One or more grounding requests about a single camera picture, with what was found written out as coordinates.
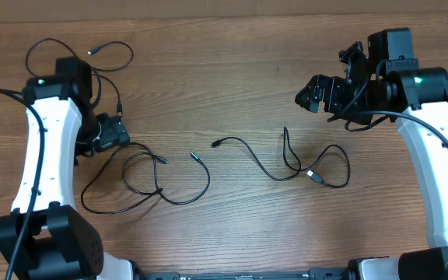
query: metal connector tip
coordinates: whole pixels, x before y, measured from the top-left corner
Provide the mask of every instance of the metal connector tip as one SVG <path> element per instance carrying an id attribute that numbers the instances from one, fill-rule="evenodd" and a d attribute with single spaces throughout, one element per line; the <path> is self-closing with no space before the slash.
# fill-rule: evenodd
<path id="1" fill-rule="evenodd" d="M 193 152 L 190 152 L 190 155 L 194 160 L 200 161 L 200 158 L 197 155 L 195 155 Z"/>

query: wood surface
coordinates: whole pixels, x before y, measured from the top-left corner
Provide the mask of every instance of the wood surface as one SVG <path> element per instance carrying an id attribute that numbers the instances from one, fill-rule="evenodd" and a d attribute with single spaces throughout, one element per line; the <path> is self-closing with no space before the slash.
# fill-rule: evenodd
<path id="1" fill-rule="evenodd" d="M 337 50 L 371 33 L 411 28 L 422 67 L 448 70 L 448 13 L 284 16 L 235 19 L 118 20 L 83 23 L 0 24 L 0 86 L 21 89 L 30 75 L 27 49 L 54 37 L 91 65 L 121 65 L 122 46 L 93 57 L 86 52 L 111 40 L 129 43 L 134 61 L 107 73 L 121 91 L 131 139 L 165 156 L 159 184 L 174 200 L 194 197 L 205 185 L 196 152 L 212 175 L 197 202 L 174 206 L 152 198 L 120 215 L 79 213 L 96 227 L 106 251 L 131 258 L 144 271 L 298 271 L 345 266 L 355 257 L 397 256 L 427 247 L 425 213 L 411 158 L 393 124 L 349 133 L 330 114 L 312 114 L 294 103 L 312 75 L 341 75 Z M 69 53 L 52 42 L 37 47 L 30 67 L 51 74 L 54 60 Z M 114 114 L 114 91 L 105 85 L 96 113 Z M 350 156 L 352 179 L 330 189 L 306 176 L 275 182 L 262 173 L 238 142 L 212 149 L 225 136 L 248 141 L 271 173 L 290 172 L 282 162 L 282 129 L 303 164 L 331 143 Z M 16 196 L 26 151 L 22 105 L 0 95 L 0 216 Z M 86 194 L 95 209 L 115 210 L 140 197 L 121 180 L 121 152 Z M 79 159 L 75 197 L 103 165 L 110 151 Z M 345 164 L 331 152 L 316 168 L 341 183 Z M 128 171 L 132 185 L 153 190 L 152 164 L 140 159 Z M 0 279 L 6 262 L 0 254 Z"/>
<path id="2" fill-rule="evenodd" d="M 0 23 L 448 12 L 448 0 L 0 0 Z"/>

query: wooden table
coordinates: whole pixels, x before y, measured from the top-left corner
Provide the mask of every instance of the wooden table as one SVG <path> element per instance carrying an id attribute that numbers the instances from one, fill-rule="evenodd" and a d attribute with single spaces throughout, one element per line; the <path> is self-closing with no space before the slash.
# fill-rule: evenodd
<path id="1" fill-rule="evenodd" d="M 131 138 L 165 156 L 159 184 L 174 200 L 195 196 L 207 164 L 207 194 L 187 206 L 152 198 L 121 215 L 77 209 L 100 232 L 106 251 L 131 258 L 145 271 L 293 271 L 344 266 L 354 257 L 397 256 L 427 247 L 425 213 L 408 151 L 393 124 L 348 133 L 329 114 L 312 114 L 294 103 L 312 75 L 343 76 L 337 50 L 393 27 L 412 30 L 422 67 L 448 70 L 448 13 L 344 16 L 286 16 L 236 19 L 121 20 L 87 23 L 0 25 L 0 86 L 21 89 L 30 75 L 27 49 L 53 37 L 69 44 L 91 65 L 120 65 L 122 46 L 86 57 L 111 40 L 129 43 L 134 61 L 107 73 L 121 91 Z M 55 58 L 69 53 L 45 43 L 30 58 L 37 73 L 52 74 Z M 105 85 L 96 113 L 114 114 L 114 91 Z M 0 95 L 0 215 L 8 215 L 21 180 L 26 151 L 24 108 Z M 217 149 L 225 136 L 248 141 L 277 176 L 290 174 L 282 162 L 282 129 L 304 164 L 329 143 L 342 145 L 352 162 L 343 189 L 315 184 L 306 176 L 287 182 L 266 177 L 238 142 Z M 86 195 L 92 208 L 114 210 L 140 199 L 125 189 L 122 152 Z M 109 152 L 79 159 L 75 194 L 103 165 Z M 331 153 L 318 166 L 325 179 L 341 183 L 345 164 Z M 128 171 L 135 187 L 153 190 L 152 164 L 141 159 Z M 6 262 L 0 254 L 0 279 Z"/>

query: wooden tabletop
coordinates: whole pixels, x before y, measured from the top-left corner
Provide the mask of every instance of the wooden tabletop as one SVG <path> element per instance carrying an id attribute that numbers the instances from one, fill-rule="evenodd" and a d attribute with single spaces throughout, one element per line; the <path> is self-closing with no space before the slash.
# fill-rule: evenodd
<path id="1" fill-rule="evenodd" d="M 159 166 L 159 185 L 173 200 L 192 198 L 205 186 L 205 172 L 190 151 L 205 162 L 212 182 L 193 204 L 174 206 L 157 197 L 120 215 L 90 214 L 76 200 L 114 256 L 133 259 L 144 271 L 345 266 L 350 258 L 427 247 L 411 158 L 394 124 L 349 133 L 343 122 L 328 124 L 330 114 L 309 113 L 294 98 L 313 75 L 344 75 L 337 50 L 402 26 L 411 28 L 422 67 L 448 70 L 448 13 L 32 23 L 0 25 L 0 86 L 25 85 L 25 53 L 45 37 L 63 40 L 100 68 L 121 65 L 128 52 L 112 46 L 87 57 L 91 47 L 112 40 L 132 46 L 134 61 L 106 73 L 121 91 L 131 139 L 170 161 Z M 62 46 L 45 43 L 32 53 L 30 67 L 52 74 L 54 60 L 68 55 Z M 103 86 L 95 112 L 114 114 L 114 91 Z M 218 138 L 241 137 L 271 173 L 286 176 L 291 172 L 282 162 L 284 126 L 304 165 L 328 144 L 343 146 L 352 163 L 350 184 L 330 189 L 304 174 L 275 182 L 239 142 L 210 147 Z M 26 138 L 25 108 L 0 95 L 0 216 L 9 214 L 18 191 Z M 86 194 L 91 208 L 115 210 L 140 200 L 121 180 L 121 166 L 135 152 L 119 154 L 92 186 Z M 79 159 L 76 199 L 110 153 Z M 330 152 L 316 171 L 341 183 L 346 169 L 337 155 Z M 140 159 L 128 179 L 154 190 L 150 160 Z M 0 279 L 6 266 L 0 254 Z"/>

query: cable connector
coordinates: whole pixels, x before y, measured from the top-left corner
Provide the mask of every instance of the cable connector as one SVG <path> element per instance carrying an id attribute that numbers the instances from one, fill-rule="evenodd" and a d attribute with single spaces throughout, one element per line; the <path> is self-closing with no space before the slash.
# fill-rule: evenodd
<path id="1" fill-rule="evenodd" d="M 156 156 L 155 158 L 163 164 L 169 164 L 169 161 L 164 159 L 162 156 Z"/>
<path id="2" fill-rule="evenodd" d="M 122 114 L 124 111 L 122 110 L 122 103 L 119 101 L 117 102 L 117 116 L 122 117 Z"/>
<path id="3" fill-rule="evenodd" d="M 200 161 L 200 158 L 197 155 L 195 155 L 193 152 L 190 152 L 190 155 L 194 160 Z"/>
<path id="4" fill-rule="evenodd" d="M 221 144 L 222 144 L 222 140 L 217 140 L 217 141 L 213 142 L 210 146 L 212 148 L 215 148 L 215 147 L 219 147 Z"/>
<path id="5" fill-rule="evenodd" d="M 91 50 L 89 50 L 89 51 L 87 52 L 87 54 L 89 54 L 89 55 L 93 55 L 93 54 L 97 53 L 97 52 L 100 50 L 100 48 L 102 48 L 102 47 L 103 47 L 103 46 L 94 47 L 94 48 L 92 48 Z"/>
<path id="6" fill-rule="evenodd" d="M 317 175 L 317 173 L 314 173 L 312 170 L 307 170 L 307 176 L 310 177 L 311 180 L 319 184 L 322 184 L 324 182 L 324 180 L 319 175 Z"/>

